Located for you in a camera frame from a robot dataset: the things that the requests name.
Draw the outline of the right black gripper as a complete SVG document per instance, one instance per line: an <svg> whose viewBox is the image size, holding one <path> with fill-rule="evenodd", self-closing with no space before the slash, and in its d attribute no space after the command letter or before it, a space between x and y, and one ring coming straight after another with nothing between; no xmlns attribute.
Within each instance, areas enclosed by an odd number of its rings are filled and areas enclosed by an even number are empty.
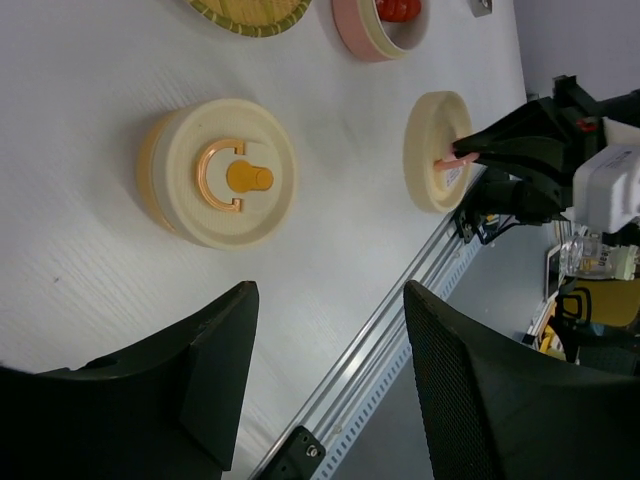
<svg viewBox="0 0 640 480"><path fill-rule="evenodd" d="M513 215L521 223L548 223L562 217L565 177L546 161L561 159L574 143L559 114L553 99L544 97L453 143L456 154L478 153L478 163L519 179L485 184L480 190L481 213Z"/></svg>

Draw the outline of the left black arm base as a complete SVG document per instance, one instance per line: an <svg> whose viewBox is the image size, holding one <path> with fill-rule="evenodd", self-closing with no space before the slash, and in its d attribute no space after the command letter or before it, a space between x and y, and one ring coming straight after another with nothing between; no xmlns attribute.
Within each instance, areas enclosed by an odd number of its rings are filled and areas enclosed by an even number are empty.
<svg viewBox="0 0 640 480"><path fill-rule="evenodd" d="M259 480L310 480L326 456L321 442L304 426L295 427L258 476Z"/></svg>

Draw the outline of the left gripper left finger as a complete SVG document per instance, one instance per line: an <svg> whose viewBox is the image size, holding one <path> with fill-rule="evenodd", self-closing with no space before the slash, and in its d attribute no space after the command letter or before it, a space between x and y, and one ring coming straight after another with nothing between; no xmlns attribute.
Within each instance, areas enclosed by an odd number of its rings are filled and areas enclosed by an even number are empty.
<svg viewBox="0 0 640 480"><path fill-rule="evenodd" d="M233 463L258 323L243 281L76 369L1 370L5 479L218 479Z"/></svg>

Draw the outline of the cream lid pink handle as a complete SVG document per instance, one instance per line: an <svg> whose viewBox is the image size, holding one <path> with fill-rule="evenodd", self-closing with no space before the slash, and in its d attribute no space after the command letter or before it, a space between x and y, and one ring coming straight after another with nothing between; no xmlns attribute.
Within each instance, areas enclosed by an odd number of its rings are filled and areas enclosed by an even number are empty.
<svg viewBox="0 0 640 480"><path fill-rule="evenodd" d="M457 158L455 141L472 133L462 97L430 92L414 104L405 129L403 171L413 203L427 213L448 213L461 202L471 177L472 156Z"/></svg>

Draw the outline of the pink lunch container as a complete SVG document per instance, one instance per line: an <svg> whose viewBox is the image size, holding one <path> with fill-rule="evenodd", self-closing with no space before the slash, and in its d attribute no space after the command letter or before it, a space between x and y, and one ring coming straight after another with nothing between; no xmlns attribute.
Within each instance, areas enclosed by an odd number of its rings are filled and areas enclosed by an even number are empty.
<svg viewBox="0 0 640 480"><path fill-rule="evenodd" d="M430 17L430 2L412 21L381 21L375 0L333 0L333 20L347 49L364 62L383 62L405 57L423 41Z"/></svg>

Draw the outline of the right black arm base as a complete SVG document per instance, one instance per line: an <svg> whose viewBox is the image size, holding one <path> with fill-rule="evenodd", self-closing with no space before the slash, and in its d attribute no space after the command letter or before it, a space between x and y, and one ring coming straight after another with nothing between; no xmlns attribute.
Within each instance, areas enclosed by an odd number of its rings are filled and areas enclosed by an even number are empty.
<svg viewBox="0 0 640 480"><path fill-rule="evenodd" d="M481 214L459 207L453 216L456 234L465 244L479 240L489 245L506 231L518 226L511 215Z"/></svg>

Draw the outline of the orange lunch container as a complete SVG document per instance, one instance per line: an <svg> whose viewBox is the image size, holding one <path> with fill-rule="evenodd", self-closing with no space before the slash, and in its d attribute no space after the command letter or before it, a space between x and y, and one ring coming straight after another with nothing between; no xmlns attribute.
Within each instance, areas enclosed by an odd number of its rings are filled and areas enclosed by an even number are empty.
<svg viewBox="0 0 640 480"><path fill-rule="evenodd" d="M175 234L176 230L168 222L157 202L153 187L152 167L156 143L164 128L175 115L175 112L168 113L154 124L141 143L136 162L136 185L145 210L156 224L172 234Z"/></svg>

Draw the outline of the cream lid orange handle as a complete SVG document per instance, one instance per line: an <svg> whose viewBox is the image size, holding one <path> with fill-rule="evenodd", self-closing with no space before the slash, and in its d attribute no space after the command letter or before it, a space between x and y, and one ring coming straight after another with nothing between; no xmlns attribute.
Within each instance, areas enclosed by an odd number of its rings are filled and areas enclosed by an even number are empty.
<svg viewBox="0 0 640 480"><path fill-rule="evenodd" d="M157 140L152 174L159 208L178 235L234 250L263 241L286 219L297 164L270 112L226 99L172 115Z"/></svg>

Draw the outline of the red sausage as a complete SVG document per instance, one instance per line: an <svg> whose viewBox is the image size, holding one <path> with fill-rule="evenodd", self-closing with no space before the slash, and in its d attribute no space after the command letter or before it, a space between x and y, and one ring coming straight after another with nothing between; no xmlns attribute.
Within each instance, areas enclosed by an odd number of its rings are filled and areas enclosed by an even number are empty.
<svg viewBox="0 0 640 480"><path fill-rule="evenodd" d="M406 23L420 15L421 0L376 0L376 11L381 21Z"/></svg>

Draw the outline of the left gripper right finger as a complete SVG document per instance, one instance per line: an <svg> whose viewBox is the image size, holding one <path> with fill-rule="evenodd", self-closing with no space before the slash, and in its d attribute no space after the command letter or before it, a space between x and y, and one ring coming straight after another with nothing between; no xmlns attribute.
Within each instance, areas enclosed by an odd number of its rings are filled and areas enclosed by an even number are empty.
<svg viewBox="0 0 640 480"><path fill-rule="evenodd" d="M639 381L556 360L416 281L405 324L437 479L635 479Z"/></svg>

